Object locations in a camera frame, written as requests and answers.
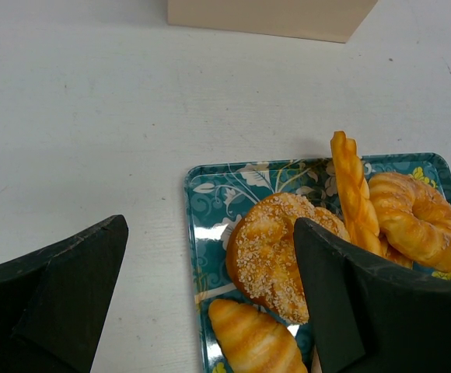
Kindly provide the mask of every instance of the cardboard box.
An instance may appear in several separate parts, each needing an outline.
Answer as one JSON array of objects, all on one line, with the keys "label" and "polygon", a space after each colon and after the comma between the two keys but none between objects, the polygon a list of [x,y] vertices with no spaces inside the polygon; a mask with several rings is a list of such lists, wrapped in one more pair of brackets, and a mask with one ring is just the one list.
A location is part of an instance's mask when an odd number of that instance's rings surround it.
[{"label": "cardboard box", "polygon": [[346,43],[377,1],[168,0],[168,22]]}]

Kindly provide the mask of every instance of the square tray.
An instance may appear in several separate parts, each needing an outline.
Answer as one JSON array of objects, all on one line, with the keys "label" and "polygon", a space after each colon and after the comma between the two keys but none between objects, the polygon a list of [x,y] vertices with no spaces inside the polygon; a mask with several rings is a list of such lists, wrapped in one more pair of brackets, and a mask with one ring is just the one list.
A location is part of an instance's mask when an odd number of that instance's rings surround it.
[{"label": "square tray", "polygon": [[[437,154],[372,155],[362,157],[362,163],[367,180],[381,172],[412,175],[438,189],[451,204],[451,173],[446,161]],[[252,304],[236,290],[227,274],[226,247],[232,230],[259,200],[276,192],[305,195],[314,205],[342,218],[334,167],[331,159],[198,166],[187,174],[184,189],[203,369],[205,373],[231,372],[208,318],[208,306],[215,298]],[[451,280],[451,274],[441,274],[416,263],[414,269]],[[310,322],[289,325],[269,310],[255,306],[288,327],[303,360],[310,364],[313,351]]]}]

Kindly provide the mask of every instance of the twisted breadstick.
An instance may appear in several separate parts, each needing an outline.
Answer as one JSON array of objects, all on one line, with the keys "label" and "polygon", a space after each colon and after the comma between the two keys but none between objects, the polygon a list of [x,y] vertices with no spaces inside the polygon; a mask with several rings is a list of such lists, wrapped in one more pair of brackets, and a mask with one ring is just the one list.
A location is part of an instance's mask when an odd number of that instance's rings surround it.
[{"label": "twisted breadstick", "polygon": [[351,243],[385,257],[379,241],[378,218],[369,200],[364,166],[357,156],[357,143],[354,139],[347,138],[343,131],[334,132],[331,152],[344,226]]}]

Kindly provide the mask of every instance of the yellow flower pattern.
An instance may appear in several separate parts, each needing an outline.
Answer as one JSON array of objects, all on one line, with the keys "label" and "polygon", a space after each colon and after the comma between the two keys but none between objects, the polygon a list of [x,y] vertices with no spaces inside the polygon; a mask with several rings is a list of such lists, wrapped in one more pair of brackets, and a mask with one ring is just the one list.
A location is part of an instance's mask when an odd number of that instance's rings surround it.
[{"label": "yellow flower pattern", "polygon": [[227,373],[224,363],[218,363],[215,368],[213,368],[212,373]]},{"label": "yellow flower pattern", "polygon": [[451,281],[451,273],[446,274],[444,272],[440,272],[439,270],[436,270],[435,272],[432,273],[432,276],[441,278],[442,280]]},{"label": "yellow flower pattern", "polygon": [[425,176],[425,172],[422,169],[422,167],[416,167],[414,171],[412,172],[412,177],[414,177],[416,180],[420,180],[426,184],[431,185],[433,188],[436,189],[436,181],[429,179],[427,176]]}]

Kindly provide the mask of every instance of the glazed pastry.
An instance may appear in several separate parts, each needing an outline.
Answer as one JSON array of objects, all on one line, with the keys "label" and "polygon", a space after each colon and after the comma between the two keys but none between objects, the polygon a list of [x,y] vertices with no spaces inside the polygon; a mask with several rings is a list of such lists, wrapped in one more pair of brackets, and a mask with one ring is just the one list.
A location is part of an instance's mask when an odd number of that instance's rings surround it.
[{"label": "glazed pastry", "polygon": [[451,206],[432,186],[399,173],[369,182],[381,231],[406,257],[451,272]]},{"label": "glazed pastry", "polygon": [[342,239],[350,240],[343,222],[330,211],[314,207],[305,197],[273,194],[252,207],[229,238],[227,273],[251,301],[303,324],[309,312],[295,258],[297,218],[310,218]]},{"label": "glazed pastry", "polygon": [[364,166],[357,156],[357,143],[343,131],[334,132],[331,140],[337,193],[343,211],[344,226],[351,243],[384,257],[379,241],[379,223],[369,200],[369,186],[364,177]]},{"label": "glazed pastry", "polygon": [[386,236],[381,235],[379,237],[381,242],[381,247],[383,248],[384,257],[387,258],[390,262],[394,262],[396,264],[401,265],[402,267],[406,267],[409,270],[412,269],[414,265],[414,261],[407,258],[404,254],[402,254],[397,249],[394,249],[386,239]]},{"label": "glazed pastry", "polygon": [[252,305],[216,299],[208,315],[235,373],[307,373],[295,338],[267,313]]}]

